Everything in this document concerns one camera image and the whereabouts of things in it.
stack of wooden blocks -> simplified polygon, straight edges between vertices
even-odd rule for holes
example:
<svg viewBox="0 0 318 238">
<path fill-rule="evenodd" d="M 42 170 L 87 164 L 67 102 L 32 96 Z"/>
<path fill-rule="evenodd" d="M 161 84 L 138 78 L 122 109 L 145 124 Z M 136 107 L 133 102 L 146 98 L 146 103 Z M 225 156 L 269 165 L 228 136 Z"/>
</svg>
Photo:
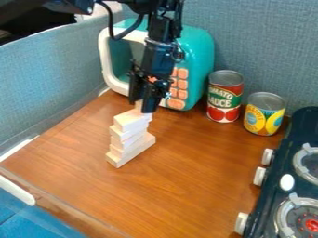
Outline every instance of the stack of wooden blocks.
<svg viewBox="0 0 318 238">
<path fill-rule="evenodd" d="M 152 114 L 141 113 L 139 102 L 135 109 L 113 118 L 110 127 L 111 145 L 107 161 L 116 168 L 128 163 L 155 143 L 155 136 L 147 132 Z"/>
</svg>

toy stove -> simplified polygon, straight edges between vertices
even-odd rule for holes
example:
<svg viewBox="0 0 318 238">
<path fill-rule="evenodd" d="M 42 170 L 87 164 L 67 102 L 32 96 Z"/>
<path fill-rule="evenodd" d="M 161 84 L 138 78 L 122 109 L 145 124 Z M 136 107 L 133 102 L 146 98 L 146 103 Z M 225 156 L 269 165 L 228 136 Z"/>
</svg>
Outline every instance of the toy stove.
<svg viewBox="0 0 318 238">
<path fill-rule="evenodd" d="M 254 211 L 240 213 L 243 237 L 318 238 L 318 107 L 292 116 L 277 151 L 266 149 L 254 177 L 261 194 Z"/>
</svg>

teal toy microwave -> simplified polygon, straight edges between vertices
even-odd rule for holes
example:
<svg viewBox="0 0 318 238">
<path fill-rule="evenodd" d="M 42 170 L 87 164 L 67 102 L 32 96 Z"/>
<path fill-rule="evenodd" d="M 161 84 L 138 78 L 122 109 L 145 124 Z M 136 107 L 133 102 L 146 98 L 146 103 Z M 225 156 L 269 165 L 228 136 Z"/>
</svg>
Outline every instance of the teal toy microwave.
<svg viewBox="0 0 318 238">
<path fill-rule="evenodd" d="M 121 21 L 114 25 L 118 34 L 135 22 L 135 19 Z M 147 21 L 123 40 L 113 41 L 108 28 L 99 35 L 99 52 L 102 72 L 106 84 L 115 92 L 128 95 L 131 60 L 141 63 L 144 39 L 147 37 Z M 184 26 L 178 43 L 185 52 L 185 58 L 177 63 L 171 75 L 171 98 L 162 99 L 160 106 L 187 111 L 207 91 L 207 78 L 213 71 L 214 42 L 211 35 L 199 28 Z"/>
</svg>

tin can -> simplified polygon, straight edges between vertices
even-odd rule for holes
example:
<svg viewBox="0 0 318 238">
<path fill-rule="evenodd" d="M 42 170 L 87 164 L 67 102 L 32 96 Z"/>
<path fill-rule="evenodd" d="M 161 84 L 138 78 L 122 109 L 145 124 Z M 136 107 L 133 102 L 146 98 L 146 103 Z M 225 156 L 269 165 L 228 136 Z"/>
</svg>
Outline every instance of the tin can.
<svg viewBox="0 0 318 238">
<path fill-rule="evenodd" d="M 257 135 L 271 136 L 277 132 L 285 114 L 285 100 L 278 95 L 258 92 L 248 97 L 244 127 Z"/>
<path fill-rule="evenodd" d="M 234 122 L 240 115 L 244 78 L 235 71 L 216 71 L 209 76 L 207 116 L 220 123 Z"/>
</svg>

wooden surface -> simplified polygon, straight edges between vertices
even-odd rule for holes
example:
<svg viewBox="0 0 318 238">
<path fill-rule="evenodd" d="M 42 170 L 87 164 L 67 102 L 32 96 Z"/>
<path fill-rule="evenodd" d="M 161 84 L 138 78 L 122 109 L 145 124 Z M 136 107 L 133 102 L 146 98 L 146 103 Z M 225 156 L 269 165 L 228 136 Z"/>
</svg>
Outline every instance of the wooden surface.
<svg viewBox="0 0 318 238">
<path fill-rule="evenodd" d="M 90 237 L 128 237 L 128 234 L 119 231 L 114 226 L 92 218 L 88 214 L 79 211 L 72 205 L 66 204 L 64 201 L 61 201 L 61 199 L 53 196 L 52 194 L 35 187 L 33 184 L 28 183 L 23 178 L 7 171 L 3 167 L 0 167 L 0 175 L 6 177 L 25 191 L 32 194 L 36 200 L 37 206 L 41 207 L 53 216 L 62 219 L 70 226 L 76 227 L 78 231 L 82 233 L 89 233 Z M 41 220 L 38 217 L 34 217 L 33 219 L 34 220 L 32 221 L 37 223 L 39 226 L 46 224 L 44 220 Z"/>
<path fill-rule="evenodd" d="M 108 128 L 131 108 L 109 91 L 1 166 L 133 237 L 239 237 L 234 222 L 258 199 L 251 184 L 262 152 L 279 145 L 285 126 L 259 137 L 242 119 L 209 121 L 204 103 L 189 112 L 161 108 L 150 126 L 157 143 L 115 169 L 105 160 Z"/>
</svg>

